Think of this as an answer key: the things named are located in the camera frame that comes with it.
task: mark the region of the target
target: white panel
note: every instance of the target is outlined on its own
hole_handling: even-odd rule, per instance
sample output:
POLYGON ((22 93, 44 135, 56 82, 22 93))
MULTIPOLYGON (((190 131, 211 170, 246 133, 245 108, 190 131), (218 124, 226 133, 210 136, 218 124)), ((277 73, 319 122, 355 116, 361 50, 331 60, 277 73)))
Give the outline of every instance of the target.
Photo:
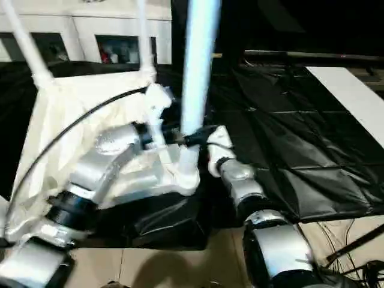
MULTIPOLYGON (((95 35, 138 36, 139 22, 137 19, 75 17, 80 43, 85 59, 91 62, 101 62, 95 35)), ((157 62, 171 63, 171 21, 148 21, 148 34, 156 37, 157 62)))
POLYGON ((0 62, 11 62, 11 58, 8 55, 8 52, 4 47, 1 39, 0 39, 0 62))
MULTIPOLYGON (((25 28, 29 32, 60 33, 71 61, 84 60, 73 19, 64 16, 21 16, 25 28)), ((8 19, 0 16, 0 32, 12 32, 8 19)))
MULTIPOLYGON (((54 15, 138 18, 137 0, 106 0, 84 3, 82 0, 13 0, 22 15, 54 15)), ((171 20, 170 0, 146 0, 148 20, 171 20)))
POLYGON ((345 68, 307 69, 384 148, 384 101, 345 68))

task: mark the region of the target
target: wire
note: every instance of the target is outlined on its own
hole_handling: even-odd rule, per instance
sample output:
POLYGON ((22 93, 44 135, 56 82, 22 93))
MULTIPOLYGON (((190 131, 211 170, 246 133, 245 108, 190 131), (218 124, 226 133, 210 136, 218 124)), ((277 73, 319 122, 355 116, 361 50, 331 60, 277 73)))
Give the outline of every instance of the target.
MULTIPOLYGON (((355 220, 355 219, 353 219, 353 220, 351 221, 351 223, 349 223, 349 226, 346 228, 346 231, 344 231, 344 234, 347 233, 347 231, 349 232, 349 230, 350 230, 350 228, 351 228, 351 226, 352 226, 354 220, 355 220)), ((342 242, 335 236, 335 234, 332 232, 332 230, 328 227, 327 224, 323 223, 323 225, 324 225, 324 228, 325 228, 325 229, 326 229, 326 230, 333 236, 333 238, 334 238, 337 242, 339 242, 341 245, 345 245, 345 246, 347 245, 347 241, 345 241, 345 243, 342 243, 342 242)), ((352 259, 352 256, 350 255, 350 253, 347 253, 346 255, 347 255, 349 261, 351 262, 353 269, 355 269, 355 271, 356 271, 357 279, 361 279, 359 273, 358 273, 357 270, 356 270, 356 266, 355 266, 355 263, 354 263, 354 261, 353 261, 353 259, 352 259)))
MULTIPOLYGON (((319 223, 319 222, 316 222, 316 224, 320 227, 321 231, 323 232, 323 234, 326 236, 327 240, 328 240, 328 244, 330 246, 330 248, 332 249, 332 252, 336 252, 336 248, 335 248, 335 245, 334 243, 332 242, 332 239, 331 237, 328 235, 327 231, 324 229, 324 227, 319 223)), ((325 268, 328 268, 330 267, 331 264, 328 264, 325 266, 325 268)), ((332 269, 334 272, 337 272, 337 273, 340 273, 340 270, 341 269, 341 263, 340 261, 337 259, 336 261, 336 266, 334 269, 332 269)))
POLYGON ((139 89, 135 89, 132 91, 124 92, 122 94, 119 94, 117 96, 114 96, 112 98, 109 98, 108 100, 100 103, 99 105, 96 105, 93 107, 91 110, 85 112, 82 116, 78 117, 75 121, 73 121, 69 126, 65 127, 55 138, 53 138, 47 146, 40 152, 40 154, 36 157, 34 162, 30 165, 28 170, 25 172, 23 177, 21 178, 20 182, 16 186, 15 190, 13 191, 13 196, 11 198, 8 211, 5 214, 5 221, 4 221, 4 229, 3 229, 3 238, 7 240, 7 230, 8 230, 8 225, 10 223, 10 218, 13 212, 13 209, 16 204, 16 199, 21 191, 21 188, 23 187, 25 181, 29 177, 29 175, 32 173, 33 169, 35 166, 38 164, 38 162, 51 150, 51 148, 65 135, 67 134, 73 127, 75 127, 77 124, 81 123, 84 119, 87 117, 91 116, 93 113, 96 111, 100 110, 101 108, 107 106, 108 104, 115 102, 116 100, 122 99, 124 97, 130 96, 132 94, 138 93, 138 92, 144 92, 146 87, 142 87, 139 89))

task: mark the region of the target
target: black cable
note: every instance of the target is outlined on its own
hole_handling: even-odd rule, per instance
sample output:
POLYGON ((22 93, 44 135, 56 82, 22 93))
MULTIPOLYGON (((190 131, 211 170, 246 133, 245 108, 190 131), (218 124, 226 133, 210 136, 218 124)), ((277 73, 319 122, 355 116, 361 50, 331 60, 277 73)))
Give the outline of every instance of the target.
POLYGON ((112 98, 109 98, 108 100, 100 103, 99 105, 96 105, 91 110, 85 112, 82 116, 78 117, 75 121, 73 121, 69 126, 65 127, 55 138, 51 140, 51 142, 48 143, 47 146, 40 152, 40 154, 36 157, 34 162, 30 165, 28 170, 25 172, 23 177, 21 178, 20 182, 16 186, 15 190, 13 191, 13 195, 10 201, 10 204, 8 206, 8 211, 5 214, 5 221, 4 221, 4 230, 3 230, 3 238, 7 240, 7 229, 10 222, 10 217, 12 215, 12 211, 14 209, 17 196, 19 195, 21 188, 25 181, 27 180, 28 176, 32 173, 35 166, 38 164, 38 162, 51 150, 51 148, 65 135, 67 134, 73 127, 75 127, 77 124, 82 122, 84 119, 95 113, 96 111, 100 110, 101 108, 107 106, 108 104, 115 102, 116 100, 122 99, 124 97, 127 97, 129 95, 138 93, 138 92, 145 92, 146 87, 142 87, 139 89, 135 89, 132 91, 124 92, 122 94, 119 94, 117 96, 114 96, 112 98))
MULTIPOLYGON (((346 229, 346 233, 345 233, 345 246, 348 245, 349 232, 350 232, 354 222, 355 222, 355 219, 352 219, 352 221, 349 223, 348 228, 346 229)), ((347 253, 347 256, 348 256, 348 259, 350 260, 350 262, 352 264, 352 267, 355 269, 357 278, 360 280, 361 278, 360 278, 360 275, 359 275, 358 271, 356 270, 356 265, 355 265, 355 263, 354 263, 354 261, 352 259, 352 256, 350 255, 350 253, 347 253)))
MULTIPOLYGON (((336 251, 336 248, 335 248, 335 245, 334 243, 332 242, 332 239, 331 237, 328 235, 327 231, 324 229, 324 227, 319 223, 319 222, 316 222, 316 224, 320 227, 321 231, 323 232, 323 234, 326 236, 327 240, 328 240, 328 244, 329 246, 331 247, 332 249, 332 252, 334 253, 336 251)), ((340 273, 340 268, 341 268, 341 263, 340 261, 337 259, 336 261, 336 270, 332 269, 334 272, 337 272, 337 273, 340 273)))
MULTIPOLYGON (((351 226, 352 226, 352 224, 353 224, 354 222, 355 222, 355 219, 353 219, 353 220, 349 223, 349 226, 347 226, 347 229, 346 229, 346 231, 344 232, 344 235, 345 235, 345 245, 347 245, 348 233, 349 233, 349 230, 350 230, 350 228, 351 228, 351 226)), ((324 228, 325 228, 330 234, 332 234, 332 235, 334 236, 335 239, 337 239, 337 240, 341 243, 341 241, 340 241, 340 240, 334 235, 334 233, 330 230, 330 228, 328 227, 328 225, 326 225, 325 223, 324 223, 323 225, 324 225, 324 228)), ((347 258, 349 259, 349 261, 350 261, 351 264, 352 264, 352 267, 353 267, 352 270, 354 270, 354 271, 356 272, 357 279, 360 280, 361 277, 360 277, 359 273, 358 273, 357 270, 356 270, 356 266, 355 266, 355 263, 354 263, 354 261, 353 261, 353 259, 352 259, 351 254, 350 254, 350 253, 347 253, 346 255, 347 255, 347 258)))
POLYGON ((382 273, 381 271, 384 270, 384 262, 379 261, 379 260, 373 260, 373 261, 368 261, 366 264, 359 266, 357 268, 351 269, 345 273, 349 274, 358 270, 362 270, 362 280, 358 280, 360 283, 367 283, 369 288, 379 288, 380 287, 380 282, 384 281, 384 278, 379 278, 382 273))

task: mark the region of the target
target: black tarp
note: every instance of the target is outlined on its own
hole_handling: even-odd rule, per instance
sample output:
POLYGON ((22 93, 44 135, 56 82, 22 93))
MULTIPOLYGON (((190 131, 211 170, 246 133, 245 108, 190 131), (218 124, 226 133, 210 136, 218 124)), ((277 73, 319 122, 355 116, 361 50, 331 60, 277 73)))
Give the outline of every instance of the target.
MULTIPOLYGON (((56 77, 111 73, 129 65, 61 63, 56 77)), ((158 82, 181 95, 182 75, 158 67, 158 82)), ((1 194, 9 196, 36 90, 25 64, 0 68, 1 194)), ((336 220, 382 214, 384 150, 304 68, 216 69, 212 73, 207 124, 226 125, 240 160, 292 221, 336 220)), ((203 248, 212 227, 233 227, 230 199, 206 171, 193 197, 177 193, 102 211, 86 246, 203 248)))

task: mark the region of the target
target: metal rod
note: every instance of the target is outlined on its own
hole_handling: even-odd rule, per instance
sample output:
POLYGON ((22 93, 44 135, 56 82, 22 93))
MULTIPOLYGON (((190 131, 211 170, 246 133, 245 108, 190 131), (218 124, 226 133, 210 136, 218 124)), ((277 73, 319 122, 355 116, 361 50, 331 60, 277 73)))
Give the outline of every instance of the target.
POLYGON ((360 238, 354 240, 353 242, 346 245, 342 249, 336 251, 335 253, 329 255, 326 258, 328 260, 328 263, 333 263, 336 259, 340 258, 342 255, 345 255, 353 251, 354 249, 359 248, 360 246, 363 246, 364 244, 368 243, 374 238, 380 236, 382 233, 384 233, 384 224, 380 225, 378 228, 373 229, 372 231, 368 232, 364 236, 361 236, 360 238))
POLYGON ((24 28, 11 0, 1 0, 4 12, 11 23, 13 34, 21 51, 32 71, 34 83, 38 88, 49 85, 53 81, 53 76, 46 67, 35 41, 29 32, 24 28))
MULTIPOLYGON (((190 1, 181 118, 181 133, 186 136, 195 133, 203 125, 219 17, 220 0, 190 1)), ((183 149, 180 171, 186 175, 195 173, 198 158, 198 146, 183 149)))

